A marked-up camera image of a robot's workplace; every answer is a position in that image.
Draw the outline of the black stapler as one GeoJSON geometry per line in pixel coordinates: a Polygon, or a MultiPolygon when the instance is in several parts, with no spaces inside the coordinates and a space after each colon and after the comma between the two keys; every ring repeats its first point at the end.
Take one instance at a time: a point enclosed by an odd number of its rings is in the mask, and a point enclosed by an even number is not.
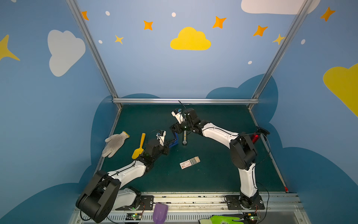
{"type": "Polygon", "coordinates": [[[182,144],[183,144],[184,146],[187,145],[187,130],[184,130],[184,132],[183,132],[183,141],[182,141],[182,144]]]}

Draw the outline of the red white staple box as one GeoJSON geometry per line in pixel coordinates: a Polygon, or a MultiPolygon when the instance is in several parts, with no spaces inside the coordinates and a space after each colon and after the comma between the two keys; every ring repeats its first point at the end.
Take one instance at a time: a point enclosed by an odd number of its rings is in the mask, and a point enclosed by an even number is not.
{"type": "Polygon", "coordinates": [[[181,169],[186,169],[186,168],[191,167],[191,166],[193,166],[193,165],[195,165],[195,164],[197,164],[199,162],[200,162],[200,159],[199,159],[198,156],[196,156],[196,157],[194,157],[192,159],[189,159],[187,161],[181,162],[180,167],[181,167],[181,169]]]}

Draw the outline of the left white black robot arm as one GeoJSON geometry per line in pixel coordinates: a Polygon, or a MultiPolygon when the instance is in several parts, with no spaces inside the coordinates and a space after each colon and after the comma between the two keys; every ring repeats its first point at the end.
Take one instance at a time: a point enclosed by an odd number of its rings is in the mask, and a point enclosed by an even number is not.
{"type": "Polygon", "coordinates": [[[124,188],[131,181],[148,173],[161,155],[168,155],[176,140],[162,141],[159,137],[148,141],[145,151],[131,164],[115,171],[94,174],[76,201],[80,213],[96,223],[102,222],[112,210],[141,207],[141,192],[133,187],[124,188]]]}

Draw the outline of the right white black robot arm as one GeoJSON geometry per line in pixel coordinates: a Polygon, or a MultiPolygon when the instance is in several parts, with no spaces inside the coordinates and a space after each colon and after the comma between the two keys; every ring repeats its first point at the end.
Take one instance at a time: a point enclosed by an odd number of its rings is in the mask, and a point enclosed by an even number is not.
{"type": "Polygon", "coordinates": [[[188,122],[177,122],[170,126],[170,129],[178,134],[185,130],[191,131],[227,146],[230,150],[231,161],[239,170],[241,198],[247,201],[257,199],[259,193],[255,181],[255,161],[258,152],[255,143],[261,134],[269,134],[265,129],[257,127],[256,132],[252,134],[235,133],[205,120],[191,126],[188,122]]]}

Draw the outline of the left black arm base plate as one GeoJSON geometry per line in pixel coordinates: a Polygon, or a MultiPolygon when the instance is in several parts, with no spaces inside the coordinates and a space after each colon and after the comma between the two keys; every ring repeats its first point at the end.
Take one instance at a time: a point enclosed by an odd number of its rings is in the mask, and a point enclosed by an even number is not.
{"type": "Polygon", "coordinates": [[[116,211],[152,211],[154,207],[154,196],[141,196],[135,199],[132,205],[116,208],[116,211]]]}

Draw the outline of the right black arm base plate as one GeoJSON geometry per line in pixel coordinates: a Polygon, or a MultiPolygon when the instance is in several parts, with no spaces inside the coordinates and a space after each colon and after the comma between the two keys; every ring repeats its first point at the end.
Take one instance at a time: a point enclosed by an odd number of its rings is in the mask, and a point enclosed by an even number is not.
{"type": "Polygon", "coordinates": [[[224,197],[229,210],[264,210],[265,205],[261,196],[226,195],[224,197]]]}

